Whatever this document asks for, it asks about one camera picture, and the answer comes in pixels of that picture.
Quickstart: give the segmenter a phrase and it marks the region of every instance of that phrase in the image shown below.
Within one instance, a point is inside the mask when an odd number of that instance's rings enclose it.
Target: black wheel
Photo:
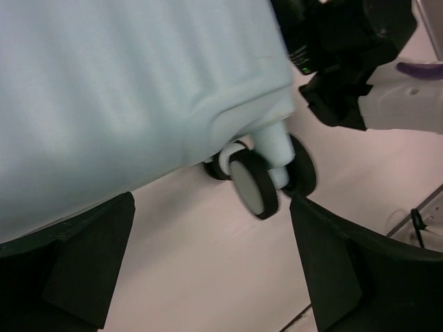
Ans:
[[[241,150],[229,158],[235,190],[248,210],[261,220],[278,211],[278,195],[268,173],[268,162],[257,152]]]
[[[229,174],[229,157],[231,154],[248,149],[248,146],[241,140],[237,140],[229,144],[225,149],[213,156],[209,163],[203,163],[203,168],[207,175],[215,180],[226,181],[230,180]]]
[[[317,186],[316,168],[303,144],[294,136],[290,136],[296,157],[286,166],[289,184],[282,188],[282,191],[289,197],[294,193],[309,196]]]

